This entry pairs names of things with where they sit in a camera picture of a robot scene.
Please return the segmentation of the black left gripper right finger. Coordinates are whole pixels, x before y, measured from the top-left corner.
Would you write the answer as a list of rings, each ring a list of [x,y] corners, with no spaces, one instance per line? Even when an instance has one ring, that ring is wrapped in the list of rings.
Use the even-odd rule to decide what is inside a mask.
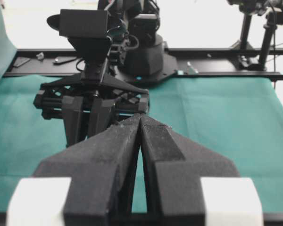
[[[203,226],[200,177],[239,177],[235,164],[147,115],[140,131],[148,211],[162,226]]]

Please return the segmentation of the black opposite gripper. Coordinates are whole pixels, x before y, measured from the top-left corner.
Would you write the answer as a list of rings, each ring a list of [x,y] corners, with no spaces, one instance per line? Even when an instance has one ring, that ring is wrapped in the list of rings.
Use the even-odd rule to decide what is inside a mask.
[[[41,84],[33,101],[45,119],[63,119],[67,147],[103,132],[113,118],[114,108],[120,115],[149,112],[147,89],[108,74],[100,79],[83,79],[82,75]],[[91,111],[88,131],[84,111]]]

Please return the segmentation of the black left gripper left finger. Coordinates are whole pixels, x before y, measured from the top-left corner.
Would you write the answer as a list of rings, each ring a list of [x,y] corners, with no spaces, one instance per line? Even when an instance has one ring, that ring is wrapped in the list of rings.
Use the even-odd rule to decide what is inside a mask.
[[[66,225],[107,226],[110,216],[130,214],[140,118],[135,114],[40,162],[35,177],[71,178]]]

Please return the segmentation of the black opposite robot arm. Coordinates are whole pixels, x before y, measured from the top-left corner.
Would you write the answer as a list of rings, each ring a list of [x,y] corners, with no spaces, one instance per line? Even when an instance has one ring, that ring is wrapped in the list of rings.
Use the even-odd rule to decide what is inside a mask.
[[[206,226],[201,180],[239,175],[232,161],[149,117],[149,91],[116,78],[143,42],[132,26],[149,2],[102,0],[47,19],[85,62],[43,83],[34,106],[62,119],[67,147],[42,160],[35,178],[69,180],[67,226]]]

